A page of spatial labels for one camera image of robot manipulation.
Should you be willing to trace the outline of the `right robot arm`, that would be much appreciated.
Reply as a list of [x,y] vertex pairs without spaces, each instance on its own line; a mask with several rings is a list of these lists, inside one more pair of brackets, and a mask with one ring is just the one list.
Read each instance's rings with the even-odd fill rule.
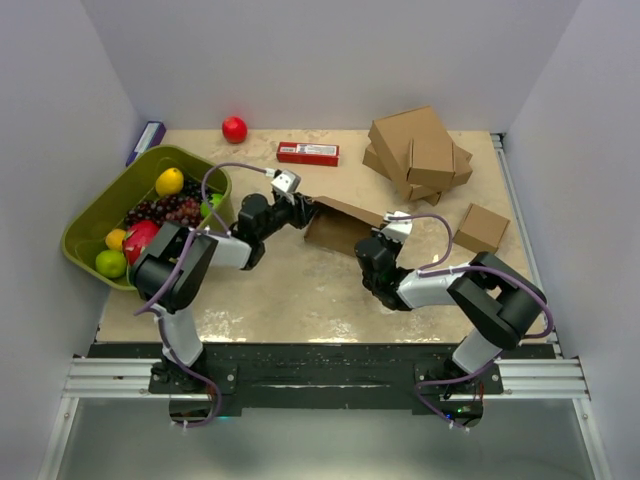
[[455,305],[473,325],[427,382],[469,392],[496,357],[530,336],[539,316],[547,320],[542,337],[553,328],[544,293],[494,254],[481,252],[466,264],[425,271],[398,266],[401,248],[399,240],[381,231],[356,243],[365,289],[393,311]]

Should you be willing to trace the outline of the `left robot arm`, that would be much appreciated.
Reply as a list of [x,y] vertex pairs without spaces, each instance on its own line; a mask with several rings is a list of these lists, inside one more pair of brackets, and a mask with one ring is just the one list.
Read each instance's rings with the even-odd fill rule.
[[144,305],[138,315],[151,313],[158,325],[163,355],[175,363],[171,378],[185,392],[200,390],[207,368],[199,359],[204,347],[195,327],[191,303],[211,267],[249,271],[266,252],[265,241],[286,226],[302,230],[318,210],[301,193],[246,196],[228,234],[193,229],[170,222],[142,251],[130,282]]

